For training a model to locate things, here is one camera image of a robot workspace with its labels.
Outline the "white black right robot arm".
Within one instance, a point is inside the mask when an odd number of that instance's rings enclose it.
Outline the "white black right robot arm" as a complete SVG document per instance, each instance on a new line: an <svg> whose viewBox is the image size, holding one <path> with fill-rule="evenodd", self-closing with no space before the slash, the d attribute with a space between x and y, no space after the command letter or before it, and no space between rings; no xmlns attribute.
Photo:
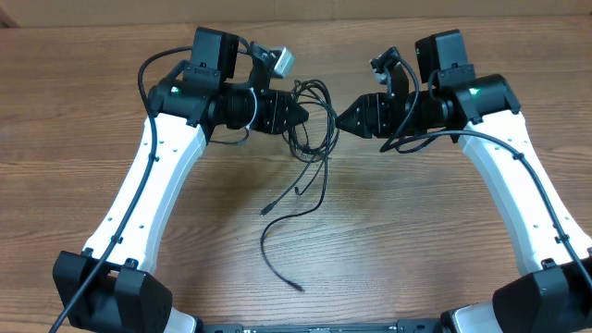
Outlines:
<svg viewBox="0 0 592 333"><path fill-rule="evenodd" d="M591 239L561 201L529 138L520 103L499 74L479 77L457 30L371 61L384 92L360 96L340 130L412 154L450 137L475 165L507 229L520 276L484 302L418 325L424 332L576 332L591 326Z"/></svg>

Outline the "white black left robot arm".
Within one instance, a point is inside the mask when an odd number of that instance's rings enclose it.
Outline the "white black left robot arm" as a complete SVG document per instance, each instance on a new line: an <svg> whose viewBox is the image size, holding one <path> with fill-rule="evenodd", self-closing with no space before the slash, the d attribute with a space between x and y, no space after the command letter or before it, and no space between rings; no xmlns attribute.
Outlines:
<svg viewBox="0 0 592 333"><path fill-rule="evenodd" d="M154 276L184 181L217 126L277 135L309 117L289 92L270 86L290 73L289 49L200 27L189 51L155 86L141 88L147 117L116 199L82 250L55 261L58 323L92 332L202 331Z"/></svg>

